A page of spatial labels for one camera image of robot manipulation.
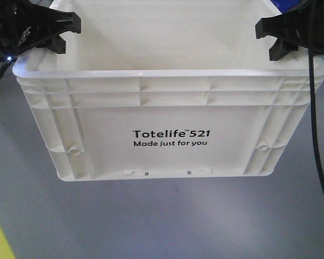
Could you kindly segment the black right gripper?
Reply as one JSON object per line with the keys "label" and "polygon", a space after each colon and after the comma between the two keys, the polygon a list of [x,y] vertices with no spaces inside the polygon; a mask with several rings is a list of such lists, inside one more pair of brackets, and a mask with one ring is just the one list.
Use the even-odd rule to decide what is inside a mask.
{"label": "black right gripper", "polygon": [[300,46],[324,54],[324,1],[301,1],[287,12],[261,18],[255,25],[256,39],[278,38],[269,49],[269,60],[278,61]]}

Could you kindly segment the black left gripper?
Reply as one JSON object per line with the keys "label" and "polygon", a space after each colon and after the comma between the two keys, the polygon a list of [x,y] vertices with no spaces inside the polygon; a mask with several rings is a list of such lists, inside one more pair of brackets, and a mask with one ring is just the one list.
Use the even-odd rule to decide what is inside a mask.
{"label": "black left gripper", "polygon": [[64,32],[81,33],[75,12],[50,9],[31,1],[0,1],[0,56],[17,57],[34,47],[66,54]]}

